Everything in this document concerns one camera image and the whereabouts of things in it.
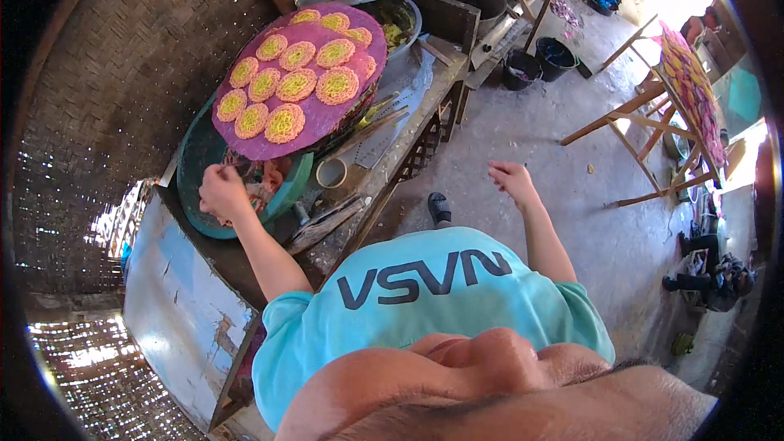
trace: light blue t-shirt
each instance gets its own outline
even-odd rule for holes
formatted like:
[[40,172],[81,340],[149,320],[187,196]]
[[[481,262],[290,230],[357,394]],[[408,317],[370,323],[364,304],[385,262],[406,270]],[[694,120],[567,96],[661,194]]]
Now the light blue t-shirt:
[[409,233],[351,254],[317,294],[294,291],[262,314],[256,405],[278,431],[297,391],[327,363],[370,347],[406,348],[442,332],[508,327],[539,350],[574,342],[615,361],[604,323],[577,283],[553,283],[475,229]]

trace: right hand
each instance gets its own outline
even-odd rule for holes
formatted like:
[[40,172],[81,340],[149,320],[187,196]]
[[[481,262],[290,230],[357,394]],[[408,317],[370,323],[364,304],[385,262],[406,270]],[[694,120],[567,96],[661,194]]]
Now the right hand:
[[230,221],[236,221],[249,208],[253,210],[245,184],[234,166],[215,163],[207,167],[198,194],[199,210]]
[[515,162],[488,162],[488,174],[493,183],[498,186],[498,191],[506,192],[517,209],[523,211],[529,203],[539,200],[539,194],[534,189],[531,174],[524,165]]

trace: black bucket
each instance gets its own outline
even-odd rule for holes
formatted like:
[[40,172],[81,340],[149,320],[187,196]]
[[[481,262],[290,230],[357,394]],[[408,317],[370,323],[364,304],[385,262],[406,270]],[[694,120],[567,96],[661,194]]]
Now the black bucket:
[[541,78],[542,65],[522,48],[515,48],[506,55],[503,61],[503,84],[510,91],[522,91],[534,80]]
[[577,66],[577,57],[555,38],[536,40],[536,59],[542,65],[542,80],[552,82]]

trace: person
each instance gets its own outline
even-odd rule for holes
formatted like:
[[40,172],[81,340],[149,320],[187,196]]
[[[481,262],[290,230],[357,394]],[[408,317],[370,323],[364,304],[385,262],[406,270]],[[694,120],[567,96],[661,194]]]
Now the person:
[[688,239],[680,232],[678,240],[681,244],[681,257],[685,258],[694,250],[707,250],[707,272],[697,275],[679,272],[674,278],[664,276],[661,285],[665,290],[699,291],[702,303],[715,312],[728,312],[740,297],[751,293],[754,272],[748,270],[743,262],[731,253],[724,254],[719,260],[719,240],[715,233]]
[[528,170],[490,162],[521,213],[528,266],[454,226],[351,254],[314,294],[259,224],[232,167],[210,166],[201,210],[232,221],[269,300],[256,405],[287,439],[689,439],[716,399],[652,364],[613,367],[608,332],[577,282]]
[[[705,14],[701,16],[693,15],[681,26],[681,36],[686,40],[691,52],[695,55],[702,41],[705,39],[705,34],[710,29],[714,33],[721,29],[721,22],[719,16],[716,14],[716,9],[713,6],[708,6],[705,9]],[[637,84],[637,92],[642,93],[651,88],[652,83],[656,82],[656,75],[653,72],[648,72],[643,81]]]

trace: gray floor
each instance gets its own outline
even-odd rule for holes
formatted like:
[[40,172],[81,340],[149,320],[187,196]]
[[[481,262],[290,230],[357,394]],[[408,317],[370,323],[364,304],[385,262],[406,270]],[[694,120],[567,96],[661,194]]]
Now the gray floor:
[[[572,6],[585,26],[571,40],[562,35],[571,26],[551,14],[538,36],[567,43],[596,71],[637,28],[622,18],[598,15],[579,0]],[[667,363],[674,331],[689,318],[679,297],[661,290],[661,278],[679,261],[676,235],[688,230],[691,206],[666,198],[607,209],[606,203],[652,191],[630,153],[607,127],[568,147],[556,142],[632,99],[634,85],[646,73],[645,64],[627,53],[590,80],[574,71],[514,92],[499,85],[496,69],[471,94],[452,141],[439,147],[424,172],[398,186],[367,242],[429,228],[425,199],[437,190],[449,199],[456,224],[486,232],[525,261],[523,221],[488,178],[487,161],[526,162],[578,278],[610,331],[618,359],[652,355]],[[632,125],[627,137],[640,148],[648,134]],[[660,143],[648,164],[660,183],[669,184],[672,162]]]

